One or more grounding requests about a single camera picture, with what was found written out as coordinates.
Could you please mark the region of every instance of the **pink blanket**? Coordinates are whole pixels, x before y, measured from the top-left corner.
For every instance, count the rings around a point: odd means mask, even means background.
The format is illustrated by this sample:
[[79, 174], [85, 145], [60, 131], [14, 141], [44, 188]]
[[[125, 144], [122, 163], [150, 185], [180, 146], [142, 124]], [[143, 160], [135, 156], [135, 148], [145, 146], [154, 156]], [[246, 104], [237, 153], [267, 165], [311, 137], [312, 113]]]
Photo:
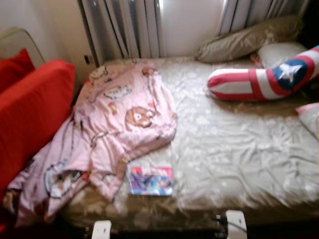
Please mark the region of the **pink blanket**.
[[113, 200], [127, 164], [169, 143], [176, 114], [153, 65], [100, 67], [87, 99], [9, 184], [4, 206], [16, 226], [49, 222], [85, 185]]

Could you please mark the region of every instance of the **bed sheet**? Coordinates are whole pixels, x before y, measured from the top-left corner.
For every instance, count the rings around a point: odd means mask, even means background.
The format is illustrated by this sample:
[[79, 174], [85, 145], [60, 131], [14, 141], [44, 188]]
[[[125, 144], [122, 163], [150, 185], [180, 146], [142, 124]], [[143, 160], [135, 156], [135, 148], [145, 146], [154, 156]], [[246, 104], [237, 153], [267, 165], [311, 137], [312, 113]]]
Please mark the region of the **bed sheet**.
[[[205, 88], [220, 68], [254, 67], [248, 59], [203, 64], [190, 57], [154, 60], [175, 99], [174, 140], [130, 164], [172, 166], [173, 196], [128, 194], [128, 172], [108, 203], [86, 187], [60, 212], [69, 223], [111, 220], [116, 231], [207, 229], [212, 217], [242, 210], [246, 223], [266, 224], [319, 216], [318, 141], [303, 127], [295, 95], [263, 103], [223, 102]], [[117, 60], [107, 64], [132, 64]], [[77, 104], [90, 92], [86, 84]]]

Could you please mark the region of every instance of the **comic book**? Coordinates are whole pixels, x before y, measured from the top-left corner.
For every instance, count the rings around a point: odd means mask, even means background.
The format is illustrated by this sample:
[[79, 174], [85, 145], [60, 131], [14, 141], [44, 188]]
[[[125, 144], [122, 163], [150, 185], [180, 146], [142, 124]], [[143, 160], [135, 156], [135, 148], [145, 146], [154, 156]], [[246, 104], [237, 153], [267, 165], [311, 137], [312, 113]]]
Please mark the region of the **comic book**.
[[130, 194], [169, 196], [172, 193], [170, 167], [132, 167]]

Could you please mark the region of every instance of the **star pillow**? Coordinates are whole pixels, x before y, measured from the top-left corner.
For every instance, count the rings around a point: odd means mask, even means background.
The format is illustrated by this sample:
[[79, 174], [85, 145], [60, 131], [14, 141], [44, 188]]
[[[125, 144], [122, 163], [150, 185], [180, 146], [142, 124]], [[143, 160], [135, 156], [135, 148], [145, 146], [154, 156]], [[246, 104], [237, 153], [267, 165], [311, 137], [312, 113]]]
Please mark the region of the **star pillow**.
[[266, 101], [298, 91], [319, 74], [319, 45], [273, 69], [220, 69], [207, 86], [213, 97], [232, 101]]

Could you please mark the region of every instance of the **curtain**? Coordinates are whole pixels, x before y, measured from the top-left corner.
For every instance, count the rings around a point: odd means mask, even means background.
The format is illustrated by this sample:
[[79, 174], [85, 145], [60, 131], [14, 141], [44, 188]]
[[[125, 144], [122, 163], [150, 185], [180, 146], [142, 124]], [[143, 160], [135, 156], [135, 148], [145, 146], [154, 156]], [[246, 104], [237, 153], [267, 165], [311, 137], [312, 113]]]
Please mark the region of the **curtain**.
[[302, 15], [309, 0], [226, 0], [219, 34], [238, 31], [264, 20], [289, 15]]
[[164, 55], [159, 0], [81, 0], [98, 65]]

